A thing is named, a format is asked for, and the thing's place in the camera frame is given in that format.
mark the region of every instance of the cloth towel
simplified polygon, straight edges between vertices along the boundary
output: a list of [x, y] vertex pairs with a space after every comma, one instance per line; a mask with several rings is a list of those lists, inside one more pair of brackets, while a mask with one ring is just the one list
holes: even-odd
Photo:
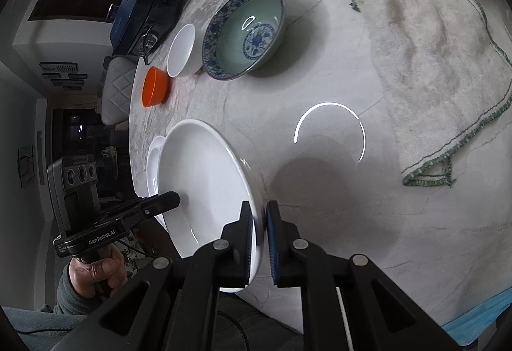
[[354, 0], [399, 149], [402, 182], [451, 185], [450, 156], [511, 102], [512, 68], [476, 0]]
[[512, 303], [512, 287], [476, 305], [442, 328], [459, 345], [469, 345]]

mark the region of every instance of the plate rim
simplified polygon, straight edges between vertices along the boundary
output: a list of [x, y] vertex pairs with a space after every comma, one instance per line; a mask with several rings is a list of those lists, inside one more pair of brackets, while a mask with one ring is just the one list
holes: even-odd
[[[226, 151], [229, 153], [229, 156], [231, 157], [231, 160], [235, 164], [236, 169], [237, 169], [239, 175], [242, 178], [245, 190], [247, 191], [247, 193], [249, 195], [249, 200], [248, 201], [249, 201], [249, 204], [251, 206], [251, 211], [254, 211], [255, 214], [258, 215], [259, 211], [257, 210], [256, 202], [254, 200], [254, 194], [252, 193], [251, 186], [250, 186], [250, 184], [249, 184], [249, 182], [247, 180], [246, 172], [245, 172], [244, 167], [242, 166], [241, 158], [236, 154], [236, 151], [235, 151], [235, 149], [233, 149], [231, 144], [224, 138], [224, 136], [215, 127], [211, 126], [210, 124], [208, 124], [208, 123], [206, 123], [205, 121], [202, 121], [202, 120], [197, 120], [197, 119], [193, 119], [193, 118], [184, 119], [184, 120], [181, 120], [178, 123], [176, 123], [171, 128], [171, 130], [167, 133], [167, 135], [165, 136], [165, 143], [169, 139], [169, 136], [172, 134], [172, 132], [175, 132], [175, 130], [177, 128], [181, 128], [181, 127], [189, 125], [189, 124], [193, 124], [195, 126], [199, 126], [199, 127], [203, 128], [203, 129], [209, 131], [226, 148]], [[158, 161], [158, 174], [160, 174], [160, 160]], [[263, 245], [260, 246], [261, 251], [258, 251], [258, 235], [261, 238], [263, 238], [263, 236], [264, 236], [262, 233], [259, 234], [259, 230], [258, 230], [258, 227], [260, 226], [261, 227], [260, 231], [264, 232], [264, 223], [263, 223], [264, 217], [263, 216], [261, 216], [261, 217], [258, 216], [258, 220], [260, 221], [259, 222], [259, 221], [257, 221], [257, 218], [255, 218], [254, 214], [253, 214], [252, 219], [253, 219], [253, 225], [254, 225], [254, 234], [255, 234], [255, 238], [256, 238], [255, 239], [256, 249], [254, 251], [254, 254], [258, 255], [258, 256], [255, 257], [255, 258], [257, 258], [257, 260], [256, 260], [257, 266], [255, 267], [254, 274], [250, 274], [250, 272], [249, 272], [249, 284], [251, 284], [251, 282], [254, 281], [254, 279], [256, 277], [256, 274], [258, 273], [258, 270], [259, 270], [259, 268], [261, 266], [261, 261], [262, 261], [262, 257], [263, 257]], [[237, 291], [241, 291], [241, 290], [243, 290], [243, 289], [229, 289], [228, 291], [229, 292], [237, 292]]]
[[[152, 189], [150, 188], [150, 185], [149, 185], [149, 154], [153, 151], [153, 150], [160, 150], [160, 154], [162, 153], [162, 147], [163, 147], [163, 144], [165, 143], [165, 137], [164, 136], [155, 136], [155, 138], [152, 140], [151, 144], [149, 145], [149, 148], [148, 148], [148, 154], [146, 155], [146, 186], [148, 187], [148, 195], [149, 196], [152, 196], [151, 193], [152, 193]], [[160, 165], [160, 157], [158, 157], [158, 162], [157, 162], [157, 170], [156, 170], [156, 176], [157, 176], [157, 179], [158, 179], [158, 167]]]

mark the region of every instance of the orange bowl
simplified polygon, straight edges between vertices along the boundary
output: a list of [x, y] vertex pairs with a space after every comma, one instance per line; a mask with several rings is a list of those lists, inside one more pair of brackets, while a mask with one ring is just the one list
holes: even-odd
[[142, 105], [149, 107], [163, 103], [167, 97], [169, 81], [169, 76], [164, 70], [151, 66], [142, 87]]

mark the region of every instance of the white plate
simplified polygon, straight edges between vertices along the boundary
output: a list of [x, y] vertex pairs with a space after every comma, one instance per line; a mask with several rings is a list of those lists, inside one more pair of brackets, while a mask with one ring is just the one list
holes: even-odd
[[262, 258], [264, 215], [261, 193], [248, 172], [213, 127], [203, 121], [183, 120], [165, 138], [158, 167], [158, 190], [175, 191], [181, 197], [180, 206], [163, 215], [183, 258], [220, 238], [224, 225], [240, 218], [242, 201], [249, 201], [254, 218], [250, 283]]
[[[146, 182], [148, 183], [149, 196], [158, 193], [158, 162], [160, 161], [160, 154], [164, 142], [165, 137], [156, 136], [149, 145], [148, 158], [146, 160]], [[162, 214], [157, 215], [155, 218], [167, 230]]]

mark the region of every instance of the metal screw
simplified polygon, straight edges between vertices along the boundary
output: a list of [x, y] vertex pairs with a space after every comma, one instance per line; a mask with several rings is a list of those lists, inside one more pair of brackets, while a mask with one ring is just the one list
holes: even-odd
[[223, 240], [222, 238], [220, 238], [219, 240], [215, 240], [213, 242], [213, 247], [216, 250], [225, 250], [226, 248], [229, 247], [229, 241], [228, 240]]
[[352, 257], [352, 261], [356, 266], [366, 266], [368, 264], [368, 257], [363, 254], [356, 254]]
[[169, 259], [157, 257], [153, 260], [153, 267], [157, 269], [166, 268], [169, 265]]
[[297, 250], [303, 250], [308, 248], [309, 243], [306, 240], [303, 240], [302, 238], [297, 238], [296, 240], [293, 241], [292, 245]]

